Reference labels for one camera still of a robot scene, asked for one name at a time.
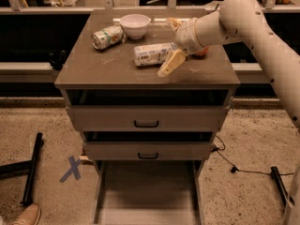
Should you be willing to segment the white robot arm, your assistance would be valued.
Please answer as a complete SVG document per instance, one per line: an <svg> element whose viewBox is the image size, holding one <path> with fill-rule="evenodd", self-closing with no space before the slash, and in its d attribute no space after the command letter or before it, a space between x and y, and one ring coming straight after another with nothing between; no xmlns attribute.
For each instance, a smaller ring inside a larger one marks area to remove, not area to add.
<svg viewBox="0 0 300 225"><path fill-rule="evenodd" d="M181 22L170 18L178 49L169 52L158 74L167 76L184 63L187 55L202 53L211 45L244 43L257 60L295 128L300 128L300 56L268 25L257 0L224 0L216 11ZM260 209L257 218L241 223L228 219L207 225L299 225L299 149L281 156L294 168L283 215L279 221Z"/></svg>

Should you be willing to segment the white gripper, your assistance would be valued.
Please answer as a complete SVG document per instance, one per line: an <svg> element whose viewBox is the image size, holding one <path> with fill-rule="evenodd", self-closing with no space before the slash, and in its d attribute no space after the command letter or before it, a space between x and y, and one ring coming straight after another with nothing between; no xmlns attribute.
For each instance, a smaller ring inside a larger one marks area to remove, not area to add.
<svg viewBox="0 0 300 225"><path fill-rule="evenodd" d="M198 41L195 33L196 21L196 18L192 18L183 23L176 18L168 19L168 23L175 32L176 44L183 51L181 49L176 49L168 52L165 62L157 72L159 77L168 76L181 66L186 61L187 54L196 54L203 49L203 46Z"/></svg>

